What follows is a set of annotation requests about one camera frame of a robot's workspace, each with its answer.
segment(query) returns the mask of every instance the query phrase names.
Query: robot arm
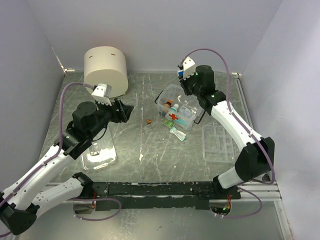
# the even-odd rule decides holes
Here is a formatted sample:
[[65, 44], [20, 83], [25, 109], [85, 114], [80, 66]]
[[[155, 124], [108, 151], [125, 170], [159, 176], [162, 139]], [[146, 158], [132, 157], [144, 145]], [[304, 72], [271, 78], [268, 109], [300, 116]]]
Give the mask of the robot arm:
[[[54, 141], [45, 156], [21, 179], [0, 193], [0, 220], [14, 235], [26, 231], [43, 213], [71, 198], [89, 199], [92, 195], [93, 181], [82, 172], [74, 174], [66, 182], [49, 190], [40, 192], [43, 187], [69, 163], [76, 160], [88, 147], [94, 137], [109, 122], [126, 123], [133, 106], [124, 105], [117, 98], [110, 102], [111, 88], [99, 84], [91, 94], [93, 102], [82, 102], [73, 112], [73, 120], [63, 132], [63, 141]], [[62, 144], [62, 150], [53, 160]], [[14, 190], [25, 182], [19, 190]]]
[[207, 65], [196, 66], [190, 57], [187, 57], [179, 68], [177, 73], [184, 93], [195, 95], [199, 105], [222, 124], [240, 149], [240, 155], [234, 166], [213, 179], [216, 187], [228, 189], [270, 171], [265, 155], [252, 136], [255, 136], [266, 150], [272, 164], [274, 141], [270, 137], [263, 138], [255, 132], [235, 111], [231, 103], [229, 109], [226, 95], [216, 89], [212, 68]]

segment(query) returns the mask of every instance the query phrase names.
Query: plastic storage box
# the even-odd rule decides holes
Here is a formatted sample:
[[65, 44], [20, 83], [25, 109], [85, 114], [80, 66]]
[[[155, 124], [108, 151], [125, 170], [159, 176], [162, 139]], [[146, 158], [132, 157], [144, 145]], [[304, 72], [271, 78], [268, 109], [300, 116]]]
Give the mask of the plastic storage box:
[[208, 162], [235, 163], [232, 137], [223, 126], [202, 127], [203, 158]]
[[[164, 106], [169, 100], [172, 101], [172, 107], [174, 104], [179, 105], [177, 111]], [[174, 84], [170, 84], [164, 89], [155, 102], [157, 103], [157, 109], [161, 116], [186, 130], [192, 127], [196, 117], [203, 112], [197, 97], [185, 95], [182, 87]]]
[[99, 172], [116, 163], [117, 155], [110, 129], [102, 130], [97, 141], [81, 154], [81, 163], [87, 173]]

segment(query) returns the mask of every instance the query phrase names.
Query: gray wall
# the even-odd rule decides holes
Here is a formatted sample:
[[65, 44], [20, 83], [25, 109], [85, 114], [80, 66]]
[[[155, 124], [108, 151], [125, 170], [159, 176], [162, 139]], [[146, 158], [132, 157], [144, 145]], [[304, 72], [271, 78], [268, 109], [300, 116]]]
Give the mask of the gray wall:
[[[113, 46], [129, 70], [173, 71], [195, 48], [214, 48], [242, 72], [281, 0], [27, 0], [66, 68], [82, 70], [87, 50]], [[211, 53], [201, 64], [224, 71]]]
[[25, 0], [1, 0], [0, 23], [1, 191], [38, 161], [64, 73]]
[[253, 124], [275, 141], [295, 239], [319, 239], [320, 1], [284, 0], [243, 73]]

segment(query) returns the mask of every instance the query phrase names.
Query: purple cable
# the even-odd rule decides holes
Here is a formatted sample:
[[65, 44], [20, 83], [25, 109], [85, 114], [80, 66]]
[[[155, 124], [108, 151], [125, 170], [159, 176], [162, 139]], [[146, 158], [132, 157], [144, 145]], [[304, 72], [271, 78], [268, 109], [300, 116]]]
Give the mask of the purple cable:
[[263, 203], [262, 203], [261, 199], [260, 199], [257, 195], [255, 195], [253, 192], [248, 191], [248, 190], [246, 190], [246, 189], [244, 189], [244, 188], [242, 188], [242, 187], [240, 187], [240, 186], [238, 186], [238, 188], [239, 188], [240, 190], [248, 193], [248, 194], [251, 194], [251, 195], [254, 196], [256, 199], [258, 199], [258, 201], [259, 201], [259, 203], [260, 203], [259, 209], [256, 210], [256, 211], [254, 211], [254, 212], [252, 212], [252, 213], [248, 213], [248, 214], [240, 215], [240, 216], [228, 216], [228, 215], [227, 215], [227, 216], [223, 216], [224, 219], [242, 219], [242, 218], [246, 218], [246, 217], [251, 217], [251, 216], [259, 213], [259, 212], [262, 210]]
[[8, 231], [7, 233], [0, 235], [0, 239], [6, 236], [9, 236], [10, 234], [11, 234], [11, 231]]
[[[266, 182], [266, 181], [260, 181], [260, 180], [257, 180], [257, 179], [253, 179], [253, 181], [259, 182], [259, 183], [262, 183], [262, 184], [267, 184], [267, 185], [273, 184], [273, 183], [275, 182], [275, 180], [276, 180], [276, 174], [275, 174], [274, 166], [273, 166], [273, 164], [272, 164], [272, 162], [271, 162], [271, 159], [270, 159], [268, 153], [266, 152], [266, 150], [265, 150], [265, 148], [262, 146], [262, 144], [259, 142], [259, 140], [257, 139], [257, 137], [254, 136], [254, 135], [251, 133], [251, 131], [243, 124], [243, 122], [237, 117], [237, 115], [236, 115], [234, 112], [232, 112], [232, 108], [231, 108], [230, 100], [229, 100], [229, 97], [230, 97], [230, 88], [231, 88], [231, 87], [230, 87], [230, 86], [231, 86], [231, 78], [230, 78], [230, 72], [229, 72], [228, 64], [227, 64], [226, 60], [224, 59], [224, 57], [223, 57], [219, 52], [217, 52], [216, 50], [213, 50], [213, 49], [210, 49], [210, 48], [199, 48], [199, 49], [193, 50], [193, 51], [191, 51], [190, 53], [188, 53], [188, 54], [181, 60], [180, 64], [183, 64], [184, 60], [185, 60], [189, 55], [191, 55], [191, 54], [194, 53], [194, 52], [201, 51], [201, 50], [213, 52], [213, 53], [217, 54], [217, 55], [221, 58], [221, 60], [222, 60], [222, 62], [223, 62], [223, 64], [224, 64], [224, 67], [225, 67], [226, 74], [227, 74], [226, 104], [227, 104], [227, 106], [228, 106], [228, 109], [229, 109], [231, 115], [235, 118], [235, 120], [244, 128], [244, 130], [250, 135], [250, 137], [252, 137], [252, 139], [253, 139], [253, 140], [256, 142], [256, 144], [259, 146], [259, 148], [261, 149], [263, 155], [264, 155], [265, 158], [266, 158], [266, 161], [267, 161], [268, 164], [269, 164], [269, 167], [270, 167], [270, 170], [271, 170], [271, 175], [272, 175], [271, 181]], [[241, 189], [242, 191], [247, 192], [247, 193], [251, 194], [252, 196], [254, 196], [254, 197], [260, 202], [260, 207], [259, 207], [259, 209], [258, 209], [257, 211], [255, 211], [255, 212], [253, 212], [253, 213], [250, 213], [250, 214], [241, 215], [241, 216], [229, 216], [229, 217], [226, 216], [225, 218], [229, 218], [229, 219], [239, 219], [239, 218], [250, 217], [250, 216], [252, 216], [252, 215], [255, 215], [255, 214], [259, 213], [259, 212], [261, 211], [262, 207], [263, 207], [263, 203], [262, 203], [261, 199], [260, 199], [257, 195], [255, 195], [253, 192], [250, 192], [250, 191], [248, 191], [248, 190], [243, 189], [242, 187], [239, 187], [239, 189]]]
[[78, 198], [71, 198], [70, 200], [73, 200], [73, 201], [81, 201], [81, 202], [94, 202], [94, 201], [113, 201], [113, 202], [116, 202], [119, 204], [119, 209], [114, 213], [112, 214], [111, 216], [107, 216], [105, 218], [100, 218], [100, 219], [91, 219], [91, 218], [86, 218], [86, 217], [80, 217], [79, 215], [76, 214], [76, 209], [75, 209], [75, 205], [73, 206], [73, 214], [74, 216], [77, 218], [77, 219], [80, 219], [80, 220], [85, 220], [85, 221], [91, 221], [91, 222], [99, 222], [99, 221], [104, 221], [104, 220], [108, 220], [108, 219], [111, 219], [113, 217], [115, 217], [118, 213], [120, 213], [120, 210], [122, 208], [122, 205], [121, 205], [121, 202], [118, 200], [118, 199], [115, 199], [115, 198], [98, 198], [98, 199], [78, 199]]
[[[93, 86], [89, 85], [89, 84], [86, 84], [86, 83], [83, 83], [83, 82], [71, 82], [69, 84], [67, 84], [62, 93], [61, 93], [61, 97], [60, 97], [60, 104], [59, 104], [59, 149], [58, 151], [56, 152], [56, 154], [54, 154], [53, 156], [49, 157], [47, 160], [44, 161], [45, 164], [49, 163], [51, 160], [55, 159], [61, 149], [62, 149], [62, 142], [63, 142], [63, 131], [62, 131], [62, 127], [63, 127], [63, 124], [62, 124], [62, 119], [63, 119], [63, 105], [64, 105], [64, 99], [65, 99], [65, 94], [66, 94], [66, 91], [69, 87], [71, 86], [74, 86], [74, 85], [80, 85], [80, 86], [84, 86], [84, 87], [87, 87], [87, 88], [90, 88], [90, 89], [93, 89]], [[39, 165], [38, 167], [36, 167], [32, 172], [30, 172], [16, 187], [15, 189], [13, 189], [13, 193], [16, 194], [19, 189], [30, 179], [32, 178], [33, 175], [35, 175], [41, 168], [43, 167], [43, 165]], [[1, 206], [6, 203], [8, 200], [10, 200], [14, 194], [10, 193], [1, 203], [0, 203], [0, 208]]]

